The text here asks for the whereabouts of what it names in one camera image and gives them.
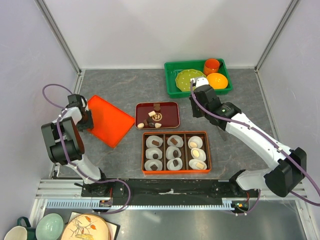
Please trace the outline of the orange box lid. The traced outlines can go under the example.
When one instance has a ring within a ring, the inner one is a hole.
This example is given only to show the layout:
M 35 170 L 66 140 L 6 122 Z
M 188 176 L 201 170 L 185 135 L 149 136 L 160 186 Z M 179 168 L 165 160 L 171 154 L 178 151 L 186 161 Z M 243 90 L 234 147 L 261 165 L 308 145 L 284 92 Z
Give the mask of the orange box lid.
M 91 110 L 92 135 L 111 148 L 115 148 L 135 123 L 135 119 L 98 95 L 88 100 Z

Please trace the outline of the white oval chocolate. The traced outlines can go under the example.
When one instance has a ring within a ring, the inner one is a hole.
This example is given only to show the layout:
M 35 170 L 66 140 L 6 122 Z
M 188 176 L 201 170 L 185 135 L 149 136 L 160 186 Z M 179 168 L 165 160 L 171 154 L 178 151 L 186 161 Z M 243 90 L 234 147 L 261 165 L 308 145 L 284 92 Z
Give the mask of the white oval chocolate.
M 191 142 L 189 145 L 190 145 L 191 148 L 196 148 L 197 147 L 197 144 L 194 143 L 194 142 Z
M 193 155 L 194 155 L 196 158 L 198 158 L 198 157 L 200 156 L 199 151 L 196 150 L 196 149 L 194 149 L 194 150 L 192 151 L 192 153 L 193 153 Z

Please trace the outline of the dark red lacquer tray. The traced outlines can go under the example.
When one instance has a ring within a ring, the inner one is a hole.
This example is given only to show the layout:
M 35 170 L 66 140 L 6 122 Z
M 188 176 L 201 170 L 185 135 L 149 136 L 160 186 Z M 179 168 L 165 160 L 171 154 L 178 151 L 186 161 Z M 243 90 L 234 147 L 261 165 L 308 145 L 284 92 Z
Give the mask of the dark red lacquer tray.
M 134 125 L 139 130 L 175 129 L 180 126 L 179 105 L 174 101 L 138 103 L 134 120 Z M 149 127 L 150 122 L 160 123 L 161 127 Z M 144 123 L 144 128 L 137 127 L 140 123 Z

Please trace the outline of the white rectangular chocolate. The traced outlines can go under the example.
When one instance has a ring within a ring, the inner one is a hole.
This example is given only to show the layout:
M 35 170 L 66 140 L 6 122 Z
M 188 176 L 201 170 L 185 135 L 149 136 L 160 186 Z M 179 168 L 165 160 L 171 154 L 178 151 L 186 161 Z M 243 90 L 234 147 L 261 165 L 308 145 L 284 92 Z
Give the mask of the white rectangular chocolate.
M 196 166 L 198 169 L 202 169 L 202 170 L 205 168 L 205 166 L 204 166 L 202 163 L 200 163 L 200 162 L 197 162 L 195 166 Z

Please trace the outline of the brown bar chocolate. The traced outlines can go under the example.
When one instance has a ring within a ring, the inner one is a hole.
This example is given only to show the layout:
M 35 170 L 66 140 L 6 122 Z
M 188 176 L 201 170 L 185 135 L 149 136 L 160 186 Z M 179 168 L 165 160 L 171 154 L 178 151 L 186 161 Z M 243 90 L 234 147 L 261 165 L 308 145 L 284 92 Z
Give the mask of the brown bar chocolate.
M 156 140 L 153 140 L 151 143 L 152 143 L 153 145 L 157 146 L 157 147 L 161 146 L 161 144 L 162 144 L 161 142 L 156 141 Z

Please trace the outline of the metal serving tongs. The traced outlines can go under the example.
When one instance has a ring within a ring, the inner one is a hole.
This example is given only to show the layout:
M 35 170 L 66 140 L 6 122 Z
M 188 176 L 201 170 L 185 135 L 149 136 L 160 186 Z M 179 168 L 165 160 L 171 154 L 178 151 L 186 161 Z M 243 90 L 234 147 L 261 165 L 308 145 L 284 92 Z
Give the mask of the metal serving tongs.
M 219 130 L 219 134 L 220 134 L 222 140 L 223 140 L 224 142 L 226 142 L 227 139 L 228 139 L 226 132 L 225 132 L 224 130 L 221 130 L 221 129 L 220 129 L 220 130 Z

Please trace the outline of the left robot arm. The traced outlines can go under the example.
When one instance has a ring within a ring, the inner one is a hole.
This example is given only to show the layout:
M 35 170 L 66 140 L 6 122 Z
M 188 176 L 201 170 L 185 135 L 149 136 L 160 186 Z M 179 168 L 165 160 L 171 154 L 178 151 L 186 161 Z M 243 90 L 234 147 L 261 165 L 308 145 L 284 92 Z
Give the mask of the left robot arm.
M 80 94 L 68 96 L 68 105 L 58 118 L 41 126 L 49 159 L 74 170 L 83 180 L 82 195 L 104 197 L 110 191 L 106 176 L 85 155 L 80 133 L 92 130 L 94 122 L 87 100 Z

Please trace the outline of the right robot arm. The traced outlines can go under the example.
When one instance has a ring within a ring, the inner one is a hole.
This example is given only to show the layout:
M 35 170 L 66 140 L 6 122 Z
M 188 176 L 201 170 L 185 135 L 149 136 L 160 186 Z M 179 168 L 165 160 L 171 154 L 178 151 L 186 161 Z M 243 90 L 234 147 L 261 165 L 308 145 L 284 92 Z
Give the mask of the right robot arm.
M 189 99 L 194 117 L 205 117 L 212 125 L 235 136 L 267 165 L 266 169 L 237 172 L 229 184 L 233 196 L 240 197 L 252 189 L 268 188 L 284 198 L 304 179 L 307 154 L 303 149 L 292 149 L 270 137 L 233 103 L 221 103 L 207 83 L 192 83 Z

